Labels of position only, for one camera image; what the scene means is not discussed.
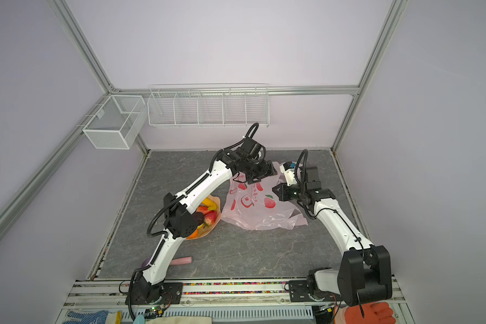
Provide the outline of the pink plastic bag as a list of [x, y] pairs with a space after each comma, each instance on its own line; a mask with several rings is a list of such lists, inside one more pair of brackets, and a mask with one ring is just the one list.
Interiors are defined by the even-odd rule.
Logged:
[[279, 171], [279, 163], [274, 161], [277, 171], [255, 184], [245, 182], [245, 175], [231, 179], [221, 220], [249, 231], [285, 229], [308, 224], [300, 209], [290, 201], [282, 202], [272, 188], [285, 181]]

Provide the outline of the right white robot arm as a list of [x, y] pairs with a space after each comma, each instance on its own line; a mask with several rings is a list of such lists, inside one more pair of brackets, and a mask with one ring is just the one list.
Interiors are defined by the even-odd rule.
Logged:
[[340, 267], [309, 272], [309, 294], [318, 299], [333, 294], [348, 306], [379, 302], [392, 297], [392, 269], [388, 250], [375, 246], [349, 220], [336, 195], [323, 188], [316, 167], [284, 163], [285, 182], [273, 187], [280, 201], [294, 201], [305, 213], [319, 220], [342, 255]]

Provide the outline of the red strawberry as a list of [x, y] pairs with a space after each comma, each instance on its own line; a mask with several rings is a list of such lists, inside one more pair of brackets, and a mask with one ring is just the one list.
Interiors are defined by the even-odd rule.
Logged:
[[214, 225], [217, 221], [217, 215], [217, 211], [210, 211], [209, 213], [206, 213], [204, 218], [205, 225], [208, 227]]
[[211, 210], [209, 210], [209, 208], [207, 206], [199, 206], [197, 208], [197, 212], [200, 212], [204, 215], [208, 214], [209, 212], [211, 212]]

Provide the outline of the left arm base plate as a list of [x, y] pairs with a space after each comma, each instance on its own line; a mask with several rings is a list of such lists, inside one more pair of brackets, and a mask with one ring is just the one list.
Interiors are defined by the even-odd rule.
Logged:
[[125, 305], [176, 305], [182, 298], [182, 282], [163, 282], [149, 286], [135, 282], [129, 286]]

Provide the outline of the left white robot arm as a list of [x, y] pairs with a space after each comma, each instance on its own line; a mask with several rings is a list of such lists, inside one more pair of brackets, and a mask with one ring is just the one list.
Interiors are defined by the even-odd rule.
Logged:
[[241, 174], [248, 184], [277, 174], [265, 156], [266, 148], [260, 144], [220, 149], [207, 171], [191, 185], [177, 194], [166, 195], [163, 208], [147, 228], [147, 236], [158, 237], [159, 243], [147, 264], [133, 271], [126, 293], [127, 306], [153, 304], [161, 299], [171, 261], [180, 245], [198, 228], [197, 208], [215, 189]]

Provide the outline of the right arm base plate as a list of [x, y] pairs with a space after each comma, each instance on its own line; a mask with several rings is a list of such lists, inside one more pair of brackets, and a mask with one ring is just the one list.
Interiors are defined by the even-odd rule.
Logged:
[[294, 279], [285, 284], [291, 302], [318, 302], [314, 283], [308, 279]]

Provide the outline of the yellow banana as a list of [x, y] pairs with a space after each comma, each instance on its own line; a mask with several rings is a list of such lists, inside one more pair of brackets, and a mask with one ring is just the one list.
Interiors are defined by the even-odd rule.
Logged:
[[217, 206], [217, 203], [215, 203], [213, 200], [211, 200], [210, 198], [205, 198], [203, 201], [202, 201], [202, 204], [205, 205], [207, 207], [208, 210], [210, 211], [215, 211], [217, 210], [218, 206]]

